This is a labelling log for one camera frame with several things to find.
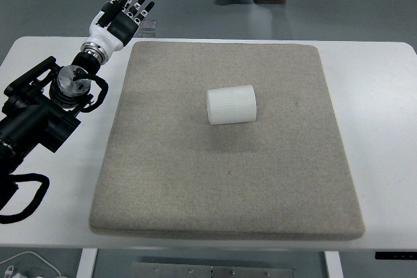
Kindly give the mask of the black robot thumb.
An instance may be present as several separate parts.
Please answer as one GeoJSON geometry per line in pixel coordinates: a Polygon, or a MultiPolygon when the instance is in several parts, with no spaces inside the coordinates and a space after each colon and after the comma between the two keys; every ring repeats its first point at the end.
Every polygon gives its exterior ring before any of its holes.
{"type": "Polygon", "coordinates": [[[96,24],[100,27],[120,27],[125,21],[125,18],[122,17],[125,4],[125,0],[107,2],[102,8],[102,15],[96,24]]]}

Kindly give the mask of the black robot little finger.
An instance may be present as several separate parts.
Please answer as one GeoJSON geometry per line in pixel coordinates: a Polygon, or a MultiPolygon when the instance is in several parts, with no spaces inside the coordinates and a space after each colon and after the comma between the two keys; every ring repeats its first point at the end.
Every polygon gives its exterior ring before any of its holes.
{"type": "Polygon", "coordinates": [[[153,7],[154,1],[151,1],[143,10],[140,10],[135,17],[135,23],[140,24],[146,18],[147,14],[152,10],[153,7]]]}

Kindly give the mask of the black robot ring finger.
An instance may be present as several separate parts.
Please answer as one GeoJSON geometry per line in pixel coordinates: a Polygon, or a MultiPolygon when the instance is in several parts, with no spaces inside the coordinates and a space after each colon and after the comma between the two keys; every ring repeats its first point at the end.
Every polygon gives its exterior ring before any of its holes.
{"type": "Polygon", "coordinates": [[[137,0],[133,5],[129,8],[129,17],[136,18],[139,13],[141,13],[140,9],[143,6],[146,0],[137,0]]]}

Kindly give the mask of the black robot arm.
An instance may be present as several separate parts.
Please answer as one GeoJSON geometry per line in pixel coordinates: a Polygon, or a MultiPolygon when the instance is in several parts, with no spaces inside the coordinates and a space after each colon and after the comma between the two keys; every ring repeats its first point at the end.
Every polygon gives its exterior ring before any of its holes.
{"type": "Polygon", "coordinates": [[[1,120],[1,176],[13,173],[37,146],[52,152],[79,126],[79,113],[99,107],[108,84],[97,73],[134,37],[154,2],[110,0],[91,22],[71,64],[48,57],[6,89],[1,120]]]}

